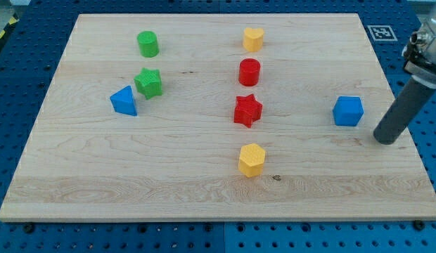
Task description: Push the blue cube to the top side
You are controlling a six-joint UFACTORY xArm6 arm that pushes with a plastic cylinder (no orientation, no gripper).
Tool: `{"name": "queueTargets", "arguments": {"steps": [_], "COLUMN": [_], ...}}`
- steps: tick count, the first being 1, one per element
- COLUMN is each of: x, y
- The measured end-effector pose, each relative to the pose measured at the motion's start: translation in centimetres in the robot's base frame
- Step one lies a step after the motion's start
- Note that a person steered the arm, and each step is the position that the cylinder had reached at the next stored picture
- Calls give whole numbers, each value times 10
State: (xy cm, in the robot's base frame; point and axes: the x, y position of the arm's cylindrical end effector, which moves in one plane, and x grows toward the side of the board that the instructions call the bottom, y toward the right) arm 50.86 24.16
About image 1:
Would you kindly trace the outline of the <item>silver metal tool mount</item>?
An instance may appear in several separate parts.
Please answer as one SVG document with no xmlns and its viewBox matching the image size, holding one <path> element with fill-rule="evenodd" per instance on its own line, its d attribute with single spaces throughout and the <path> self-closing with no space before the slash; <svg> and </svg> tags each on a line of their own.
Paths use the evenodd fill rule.
<svg viewBox="0 0 436 253">
<path fill-rule="evenodd" d="M 436 89 L 436 3 L 404 47 L 404 69 L 428 88 Z"/>
</svg>

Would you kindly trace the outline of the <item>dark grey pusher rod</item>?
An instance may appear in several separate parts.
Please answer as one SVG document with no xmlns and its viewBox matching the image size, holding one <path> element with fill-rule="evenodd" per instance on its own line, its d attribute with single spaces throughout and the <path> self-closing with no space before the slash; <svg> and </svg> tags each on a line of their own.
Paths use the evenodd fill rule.
<svg viewBox="0 0 436 253">
<path fill-rule="evenodd" d="M 373 131 L 377 142 L 393 144 L 436 92 L 436 84 L 412 76 Z"/>
</svg>

